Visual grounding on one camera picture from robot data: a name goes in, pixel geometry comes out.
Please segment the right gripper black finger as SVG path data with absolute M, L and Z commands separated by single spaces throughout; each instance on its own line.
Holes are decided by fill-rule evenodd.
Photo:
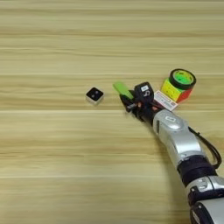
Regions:
M 135 107 L 134 95 L 132 90 L 129 91 L 129 95 L 121 94 L 120 99 L 126 109 L 133 109 Z

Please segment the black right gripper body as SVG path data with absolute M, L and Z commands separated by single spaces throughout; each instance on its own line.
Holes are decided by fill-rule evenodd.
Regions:
M 139 121 L 153 124 L 153 119 L 160 111 L 160 107 L 155 104 L 146 103 L 143 104 L 142 102 L 135 102 L 134 108 L 126 108 L 126 111 L 134 115 Z

